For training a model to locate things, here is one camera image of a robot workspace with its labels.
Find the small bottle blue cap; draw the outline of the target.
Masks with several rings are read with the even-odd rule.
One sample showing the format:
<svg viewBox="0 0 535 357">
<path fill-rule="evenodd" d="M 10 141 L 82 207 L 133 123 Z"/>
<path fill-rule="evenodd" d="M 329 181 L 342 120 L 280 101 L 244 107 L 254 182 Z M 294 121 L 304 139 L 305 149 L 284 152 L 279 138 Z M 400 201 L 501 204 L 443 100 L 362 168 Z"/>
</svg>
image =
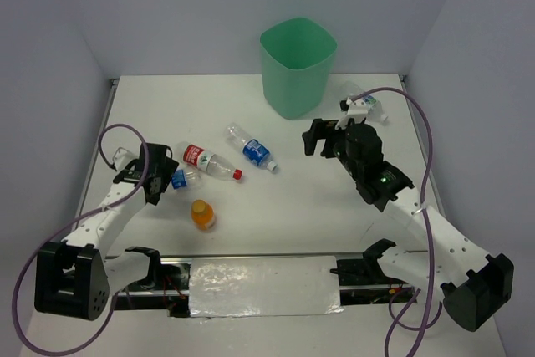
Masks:
<svg viewBox="0 0 535 357">
<path fill-rule="evenodd" d="M 171 176 L 171 187 L 175 191 L 195 189 L 200 185 L 201 176 L 195 169 L 177 168 Z"/>
</svg>

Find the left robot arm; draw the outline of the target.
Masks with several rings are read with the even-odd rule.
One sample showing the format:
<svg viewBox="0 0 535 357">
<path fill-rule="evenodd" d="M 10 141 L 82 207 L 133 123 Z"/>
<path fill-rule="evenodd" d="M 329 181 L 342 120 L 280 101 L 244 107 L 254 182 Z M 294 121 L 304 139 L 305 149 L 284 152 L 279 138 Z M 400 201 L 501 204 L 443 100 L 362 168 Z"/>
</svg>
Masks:
<svg viewBox="0 0 535 357">
<path fill-rule="evenodd" d="M 93 321 L 115 293 L 132 283 L 153 289 L 163 281 L 159 251 L 126 248 L 118 257 L 107 255 L 126 225 L 146 206 L 155 206 L 179 166 L 169 146 L 149 143 L 139 157 L 118 149 L 119 167 L 113 184 L 79 227 L 60 242 L 47 242 L 37 256 L 34 307 L 40 313 Z"/>
</svg>

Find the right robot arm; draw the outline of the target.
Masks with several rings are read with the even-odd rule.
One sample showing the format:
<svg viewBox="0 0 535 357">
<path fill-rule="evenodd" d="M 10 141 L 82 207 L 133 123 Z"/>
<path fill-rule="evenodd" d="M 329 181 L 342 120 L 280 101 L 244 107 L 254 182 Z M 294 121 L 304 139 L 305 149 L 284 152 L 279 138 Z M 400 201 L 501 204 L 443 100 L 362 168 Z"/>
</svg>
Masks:
<svg viewBox="0 0 535 357">
<path fill-rule="evenodd" d="M 512 260 L 503 253 L 491 255 L 427 206 L 413 181 L 384 158 L 375 128 L 363 121 L 349 120 L 342 126 L 337 120 L 315 119 L 302 138 L 308 156 L 323 140 L 322 157 L 341 163 L 364 202 L 405 229 L 426 250 L 410 252 L 392 237 L 379 240 L 363 253 L 369 281 L 397 278 L 432 293 L 450 318 L 470 332 L 510 300 Z"/>
</svg>

